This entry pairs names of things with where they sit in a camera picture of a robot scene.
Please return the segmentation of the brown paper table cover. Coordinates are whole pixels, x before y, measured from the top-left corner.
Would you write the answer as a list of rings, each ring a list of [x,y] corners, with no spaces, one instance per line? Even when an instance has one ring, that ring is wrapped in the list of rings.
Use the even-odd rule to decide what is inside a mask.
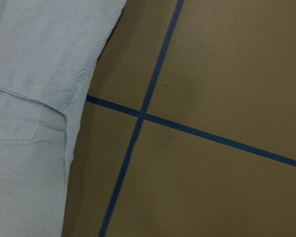
[[[296,0],[129,0],[65,237],[296,237]]]

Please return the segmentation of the light blue striped shirt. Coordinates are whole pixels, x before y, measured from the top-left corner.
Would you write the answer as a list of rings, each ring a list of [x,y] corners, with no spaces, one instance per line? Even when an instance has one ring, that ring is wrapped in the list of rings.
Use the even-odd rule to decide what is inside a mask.
[[[61,236],[86,95],[125,4],[0,0],[0,237]]]

